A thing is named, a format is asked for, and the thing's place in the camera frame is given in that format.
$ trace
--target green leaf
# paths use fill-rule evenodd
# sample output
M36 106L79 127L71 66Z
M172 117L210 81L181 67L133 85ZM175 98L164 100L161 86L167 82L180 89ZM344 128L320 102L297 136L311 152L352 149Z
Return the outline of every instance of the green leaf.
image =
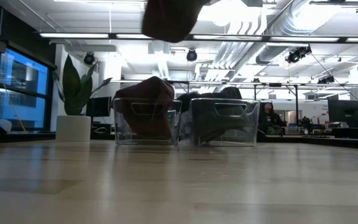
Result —
M63 69L63 93L65 99L75 97L81 90L80 76L73 65L71 57L67 55Z
M90 78L74 98L67 98L65 111L67 115L80 115L84 106L90 100L92 93L92 79Z
M92 67L88 70L88 73L85 77L84 76L81 77L81 85L84 85L92 77L94 68L97 64L98 63L95 63L94 65L92 65Z
M99 87L97 87L96 89L94 89L94 90L92 91L92 93L94 93L94 92L100 90L102 87L108 85L108 84L110 83L111 79L112 79L112 78L108 78L108 79L104 80Z

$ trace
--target glass window pane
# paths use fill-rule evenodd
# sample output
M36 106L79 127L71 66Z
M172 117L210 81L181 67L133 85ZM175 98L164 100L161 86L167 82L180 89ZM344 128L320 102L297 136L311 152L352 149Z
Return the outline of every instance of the glass window pane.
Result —
M47 94L47 67L7 49L1 57L1 71L6 85Z
M9 96L17 115L26 128L42 128L44 126L45 99L9 91ZM12 122L13 128L21 128L12 107L9 105L6 91L0 88L0 119Z

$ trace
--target black monitor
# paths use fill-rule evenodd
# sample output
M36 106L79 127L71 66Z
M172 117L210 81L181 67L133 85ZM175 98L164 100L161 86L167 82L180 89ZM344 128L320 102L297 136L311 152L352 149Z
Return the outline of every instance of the black monitor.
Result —
M111 97L92 98L86 105L86 115L91 118L110 116Z
M330 122L346 122L350 128L358 128L358 101L328 100Z

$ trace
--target clear plastic bin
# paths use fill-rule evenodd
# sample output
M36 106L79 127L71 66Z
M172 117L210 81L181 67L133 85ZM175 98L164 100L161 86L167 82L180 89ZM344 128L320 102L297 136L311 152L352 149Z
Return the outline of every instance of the clear plastic bin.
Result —
M178 144L181 101L117 98L113 107L116 144Z
M258 101L193 99L191 141L196 146L255 146Z

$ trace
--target person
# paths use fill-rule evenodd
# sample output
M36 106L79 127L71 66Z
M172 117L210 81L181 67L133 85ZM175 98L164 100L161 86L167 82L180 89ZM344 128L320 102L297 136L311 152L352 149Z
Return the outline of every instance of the person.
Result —
M280 118L280 115L274 113L274 107L271 103L266 103L264 106L264 112L259 115L259 130L266 134L270 133L271 130L280 129L280 127L286 126Z

